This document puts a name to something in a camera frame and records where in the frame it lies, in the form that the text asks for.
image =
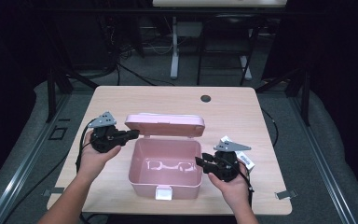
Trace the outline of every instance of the pink lid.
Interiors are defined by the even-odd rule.
[[[128,115],[125,123],[143,135],[200,137],[205,129],[203,118],[196,115]]]

